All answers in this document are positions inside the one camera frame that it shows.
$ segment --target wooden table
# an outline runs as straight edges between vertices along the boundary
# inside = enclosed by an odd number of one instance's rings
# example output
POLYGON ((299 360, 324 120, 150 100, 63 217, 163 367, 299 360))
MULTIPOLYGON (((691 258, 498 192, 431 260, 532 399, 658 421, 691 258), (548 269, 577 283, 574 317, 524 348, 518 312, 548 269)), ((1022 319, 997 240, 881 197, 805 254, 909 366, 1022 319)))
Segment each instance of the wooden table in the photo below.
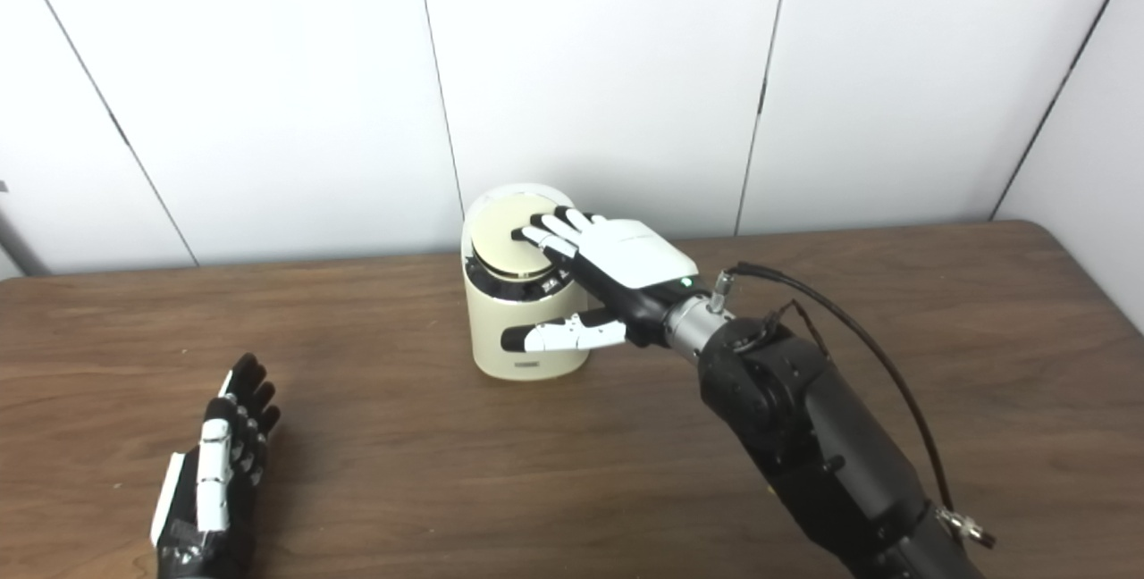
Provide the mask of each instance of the wooden table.
MULTIPOLYGON (((1025 223, 681 243, 833 296, 897 359, 991 577, 1144 576, 1144 340, 1025 223)), ((285 418, 254 577, 844 577, 662 350, 539 383, 480 374, 455 255, 0 285, 0 577, 151 577, 168 453, 256 352, 285 418)), ((732 308, 788 299, 744 284, 732 308)), ((813 310, 932 489, 908 414, 813 310)))

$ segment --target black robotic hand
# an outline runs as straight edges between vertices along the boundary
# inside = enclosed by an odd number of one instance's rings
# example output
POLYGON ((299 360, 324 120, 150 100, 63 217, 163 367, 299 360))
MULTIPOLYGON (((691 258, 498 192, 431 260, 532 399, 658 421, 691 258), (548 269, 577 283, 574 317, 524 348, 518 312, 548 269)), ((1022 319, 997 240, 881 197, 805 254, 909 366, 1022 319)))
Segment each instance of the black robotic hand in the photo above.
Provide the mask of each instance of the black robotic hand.
POLYGON ((275 386, 253 354, 207 403, 199 444, 170 455, 151 544, 159 579, 241 579, 254 556, 254 500, 267 467, 267 437, 281 413, 275 386))
POLYGON ((561 206, 550 215, 533 215, 513 239, 540 248, 604 308, 511 327, 501 336, 507 351, 593 349, 625 340, 668 347, 668 314, 707 293, 696 263, 634 220, 606 220, 561 206))

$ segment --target cylindrical container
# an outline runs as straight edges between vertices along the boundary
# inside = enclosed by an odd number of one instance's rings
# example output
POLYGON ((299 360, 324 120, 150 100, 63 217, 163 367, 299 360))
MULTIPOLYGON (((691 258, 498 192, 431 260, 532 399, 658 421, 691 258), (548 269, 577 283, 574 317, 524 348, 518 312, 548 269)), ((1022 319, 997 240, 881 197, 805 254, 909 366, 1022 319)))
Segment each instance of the cylindrical container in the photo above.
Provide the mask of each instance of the cylindrical container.
POLYGON ((535 246, 511 238, 535 213, 572 201, 555 188, 510 184, 475 200, 461 231, 461 270, 469 302, 472 359, 505 380, 545 380, 573 372, 588 351, 513 354, 501 348, 507 327, 565 318, 587 308, 587 295, 535 246))

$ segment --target beige lid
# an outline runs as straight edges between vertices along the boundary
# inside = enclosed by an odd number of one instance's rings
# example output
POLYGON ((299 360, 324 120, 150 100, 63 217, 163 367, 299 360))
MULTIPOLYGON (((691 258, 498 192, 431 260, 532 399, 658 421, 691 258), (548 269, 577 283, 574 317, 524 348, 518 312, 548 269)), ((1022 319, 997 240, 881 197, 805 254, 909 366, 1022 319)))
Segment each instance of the beige lid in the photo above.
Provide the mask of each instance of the beige lid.
POLYGON ((556 204, 547 197, 516 193, 495 199, 470 221, 472 249, 500 277, 527 278, 551 267, 551 262, 535 246, 516 241, 511 233, 529 225, 535 213, 551 213, 556 204))

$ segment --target robotic arm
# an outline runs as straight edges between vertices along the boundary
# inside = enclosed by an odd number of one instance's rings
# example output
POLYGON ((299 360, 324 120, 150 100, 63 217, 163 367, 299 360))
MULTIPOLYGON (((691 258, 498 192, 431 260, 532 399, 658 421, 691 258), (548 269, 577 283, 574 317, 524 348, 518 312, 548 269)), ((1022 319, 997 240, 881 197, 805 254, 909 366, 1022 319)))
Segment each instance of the robotic arm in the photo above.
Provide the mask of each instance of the robotic arm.
POLYGON ((565 207, 532 216, 513 237, 540 248, 604 308, 507 330, 506 350, 625 339, 670 348, 697 365, 704 403, 739 437, 797 525, 853 577, 983 579, 961 539, 992 547, 993 538, 927 498, 820 344, 794 335, 781 312, 747 319, 724 310, 729 273, 713 292, 694 262, 646 225, 565 207))

